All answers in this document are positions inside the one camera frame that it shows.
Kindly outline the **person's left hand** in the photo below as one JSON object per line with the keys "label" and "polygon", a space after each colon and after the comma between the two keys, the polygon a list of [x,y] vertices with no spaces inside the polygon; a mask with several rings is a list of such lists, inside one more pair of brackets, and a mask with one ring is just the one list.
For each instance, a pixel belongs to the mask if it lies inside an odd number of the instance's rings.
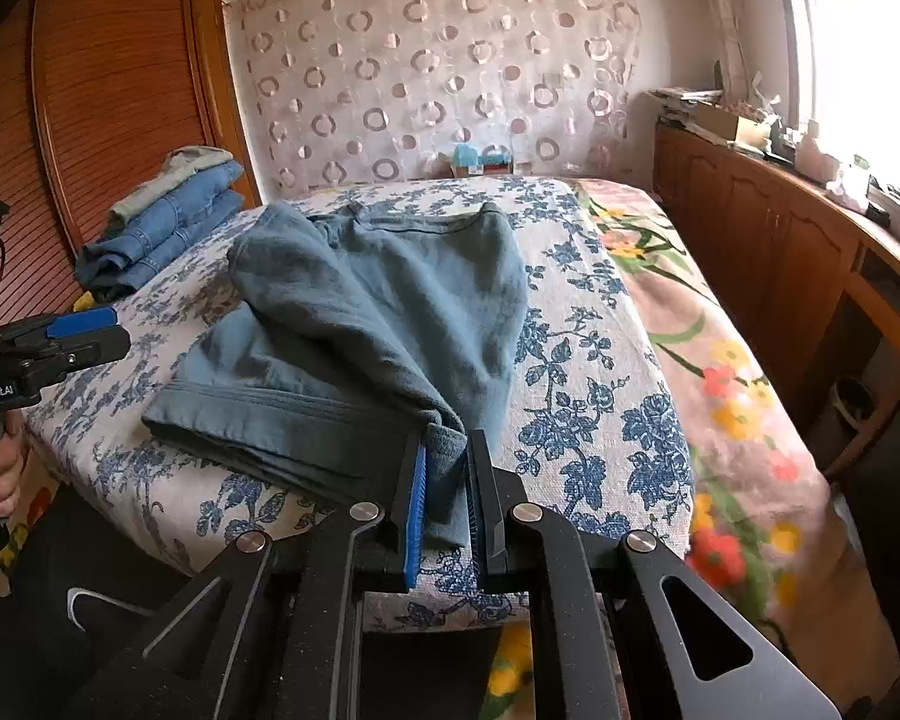
{"label": "person's left hand", "polygon": [[4,418],[0,439],[0,518],[7,518],[19,504],[20,478],[27,463],[27,437],[19,410],[9,411]]}

